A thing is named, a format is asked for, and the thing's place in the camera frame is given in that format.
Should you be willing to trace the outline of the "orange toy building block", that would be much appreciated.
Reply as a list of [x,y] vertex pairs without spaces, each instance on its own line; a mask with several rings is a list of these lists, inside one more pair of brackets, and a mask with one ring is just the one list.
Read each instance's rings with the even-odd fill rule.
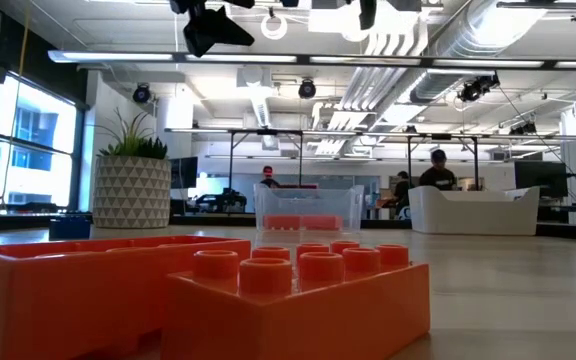
[[265,215],[263,228],[265,230],[298,231],[301,229],[300,215]]
[[303,215],[301,224],[305,230],[340,231],[343,218],[337,215]]
[[0,360],[130,349],[165,321],[167,277],[247,240],[176,235],[0,245]]
[[430,269],[401,245],[203,250],[169,288],[161,360],[387,360],[430,330]]

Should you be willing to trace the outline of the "black background station frame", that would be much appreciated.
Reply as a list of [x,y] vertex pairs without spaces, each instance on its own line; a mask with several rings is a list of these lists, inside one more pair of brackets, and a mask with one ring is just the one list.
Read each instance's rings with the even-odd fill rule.
[[303,145],[304,145],[304,131],[303,130],[288,130],[288,129],[273,129],[269,127],[263,127],[258,129],[229,129],[230,143],[229,143],[229,173],[228,173],[228,190],[232,191],[232,177],[233,177],[233,165],[234,165],[234,149],[243,141],[248,135],[254,134],[258,136],[273,136],[277,137],[279,135],[285,135],[289,140],[293,142],[295,147],[299,152],[299,169],[298,169],[298,188],[303,187]]
[[479,141],[477,136],[471,136],[470,134],[450,134],[450,133],[405,133],[406,143],[407,143],[407,160],[408,160],[408,171],[412,169],[412,140],[432,140],[435,142],[450,142],[458,141],[463,147],[470,151],[473,155],[474,161],[474,189],[476,191],[481,190],[481,185],[479,181]]

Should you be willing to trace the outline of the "black computer monitor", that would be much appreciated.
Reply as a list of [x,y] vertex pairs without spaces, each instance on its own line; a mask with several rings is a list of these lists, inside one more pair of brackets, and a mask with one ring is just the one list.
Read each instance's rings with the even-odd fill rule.
[[171,188],[190,189],[196,187],[198,158],[171,159]]
[[561,162],[517,161],[514,163],[517,188],[538,187],[542,198],[568,196],[567,168]]

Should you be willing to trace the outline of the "black aluminium table frame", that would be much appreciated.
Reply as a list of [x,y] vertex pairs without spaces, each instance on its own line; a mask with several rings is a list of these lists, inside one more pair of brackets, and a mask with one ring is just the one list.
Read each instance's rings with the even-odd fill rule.
[[[63,218],[63,215],[47,213],[2,215],[0,216],[0,231],[26,230],[35,228],[48,228],[53,219]],[[174,216],[170,225],[179,226],[225,226],[225,227],[255,227],[253,216],[232,216],[218,214],[217,216]],[[397,229],[411,230],[410,220],[362,220],[362,230]],[[576,240],[576,225],[560,223],[538,223],[536,235]]]

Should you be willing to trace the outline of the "white plastic bin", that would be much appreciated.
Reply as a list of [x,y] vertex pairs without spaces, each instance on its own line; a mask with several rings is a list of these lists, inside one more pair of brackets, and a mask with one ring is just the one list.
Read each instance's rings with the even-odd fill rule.
[[441,191],[419,186],[408,193],[412,228],[426,234],[533,236],[540,189]]

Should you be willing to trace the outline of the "black ceiling track lights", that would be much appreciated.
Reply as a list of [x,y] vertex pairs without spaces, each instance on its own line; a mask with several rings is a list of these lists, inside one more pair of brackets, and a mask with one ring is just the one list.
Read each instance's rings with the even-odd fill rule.
[[467,81],[463,88],[458,92],[457,98],[464,103],[476,102],[482,96],[489,93],[493,88],[500,85],[497,74],[490,76],[479,76],[474,80]]

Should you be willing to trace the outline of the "triangle-patterned planter pot with plant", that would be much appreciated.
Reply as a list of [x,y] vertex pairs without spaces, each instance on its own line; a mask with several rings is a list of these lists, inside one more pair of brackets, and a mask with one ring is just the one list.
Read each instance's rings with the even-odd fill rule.
[[116,127],[101,125],[112,142],[99,149],[92,221],[98,229],[159,229],[169,224],[171,163],[168,147],[147,127],[145,112],[119,111]]

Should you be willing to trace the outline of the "person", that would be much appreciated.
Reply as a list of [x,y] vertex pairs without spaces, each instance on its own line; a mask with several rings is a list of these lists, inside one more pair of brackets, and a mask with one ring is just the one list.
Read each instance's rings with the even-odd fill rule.
[[261,184],[268,188],[279,188],[280,184],[273,178],[273,168],[266,165],[262,170],[263,179]]
[[395,187],[389,190],[383,208],[394,208],[396,213],[399,213],[404,207],[409,204],[408,191],[410,188],[410,176],[406,171],[400,171],[397,175],[397,182]]
[[441,191],[457,189],[454,173],[446,168],[447,157],[443,150],[437,149],[431,153],[432,166],[419,179],[420,186],[433,186]]

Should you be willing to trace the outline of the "clear plastic bin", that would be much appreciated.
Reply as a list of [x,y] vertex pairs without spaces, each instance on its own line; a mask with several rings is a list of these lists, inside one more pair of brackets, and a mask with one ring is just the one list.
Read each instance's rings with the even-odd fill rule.
[[[268,188],[262,184],[254,186],[255,220],[259,231],[285,231],[265,230],[265,215],[337,215],[343,218],[343,228],[330,232],[358,232],[363,207],[363,185],[348,189]],[[321,230],[305,230],[301,224],[298,231]]]

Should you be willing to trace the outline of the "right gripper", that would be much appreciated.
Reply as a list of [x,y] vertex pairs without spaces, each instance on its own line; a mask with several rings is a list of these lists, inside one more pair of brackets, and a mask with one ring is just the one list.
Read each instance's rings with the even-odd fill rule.
[[[369,30],[375,23],[377,0],[358,1],[360,29]],[[422,9],[422,0],[387,0],[387,2],[397,11],[420,11]]]

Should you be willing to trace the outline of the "long linear ceiling light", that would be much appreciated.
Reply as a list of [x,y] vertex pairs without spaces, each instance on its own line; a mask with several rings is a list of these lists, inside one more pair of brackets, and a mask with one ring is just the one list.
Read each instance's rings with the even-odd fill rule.
[[335,67],[397,67],[424,69],[484,69],[576,71],[576,59],[449,58],[429,56],[313,55],[212,53],[201,57],[184,52],[90,52],[50,50],[55,63],[254,64]]

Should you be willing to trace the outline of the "small square blue building block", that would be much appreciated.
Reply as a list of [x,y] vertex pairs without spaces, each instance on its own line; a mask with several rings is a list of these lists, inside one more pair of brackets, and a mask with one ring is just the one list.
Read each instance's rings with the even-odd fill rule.
[[81,240],[90,236],[90,220],[85,216],[60,216],[50,220],[49,240]]

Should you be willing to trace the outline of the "silver ventilation duct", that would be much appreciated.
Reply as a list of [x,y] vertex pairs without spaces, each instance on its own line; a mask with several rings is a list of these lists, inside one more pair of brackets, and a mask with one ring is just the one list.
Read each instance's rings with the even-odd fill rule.
[[[522,38],[546,13],[545,9],[502,8],[498,2],[524,0],[472,0],[432,43],[431,57],[497,57]],[[464,75],[417,71],[414,88],[409,89],[412,103],[429,103],[444,95]]]

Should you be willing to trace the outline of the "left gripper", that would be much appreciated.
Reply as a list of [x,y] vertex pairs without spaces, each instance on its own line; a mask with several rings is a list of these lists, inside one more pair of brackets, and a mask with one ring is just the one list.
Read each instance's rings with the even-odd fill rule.
[[[207,1],[221,1],[250,9],[255,0],[169,0],[175,14],[184,14],[189,10],[200,11]],[[250,46],[254,38],[235,23],[222,6],[218,10],[205,9],[197,18],[190,21],[183,29],[187,50],[195,57],[202,57],[215,43]]]

